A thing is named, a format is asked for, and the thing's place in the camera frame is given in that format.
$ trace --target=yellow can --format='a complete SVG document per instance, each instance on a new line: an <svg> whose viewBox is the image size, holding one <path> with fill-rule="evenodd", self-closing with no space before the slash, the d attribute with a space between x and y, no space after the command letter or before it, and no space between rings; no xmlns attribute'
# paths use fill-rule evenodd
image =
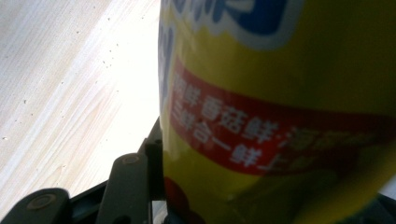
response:
<svg viewBox="0 0 396 224"><path fill-rule="evenodd" d="M368 203L396 171L395 11L391 0L162 0L172 214L332 223Z"/></svg>

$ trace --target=red label band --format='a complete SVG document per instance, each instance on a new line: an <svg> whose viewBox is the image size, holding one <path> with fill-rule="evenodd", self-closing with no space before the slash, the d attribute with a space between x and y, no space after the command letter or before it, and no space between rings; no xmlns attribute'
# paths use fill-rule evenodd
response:
<svg viewBox="0 0 396 224"><path fill-rule="evenodd" d="M299 109L222 90L176 61L171 124L215 163L251 175L344 172L359 148L394 138L394 119Z"/></svg>

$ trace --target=metal screw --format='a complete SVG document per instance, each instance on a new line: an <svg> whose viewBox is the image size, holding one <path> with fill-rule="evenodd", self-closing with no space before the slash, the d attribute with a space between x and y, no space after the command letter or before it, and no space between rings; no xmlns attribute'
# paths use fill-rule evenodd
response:
<svg viewBox="0 0 396 224"><path fill-rule="evenodd" d="M43 194L35 197L32 201L27 204L27 209L29 210L38 210L44 207L47 207L51 203L55 202L56 195L55 194Z"/></svg>
<svg viewBox="0 0 396 224"><path fill-rule="evenodd" d="M132 155L132 156L129 156L129 157L127 157L127 158L124 158L124 159L122 160L122 162L123 162L124 164L132 164L132 163L137 162L138 160L139 160L139 157L138 157L138 156Z"/></svg>

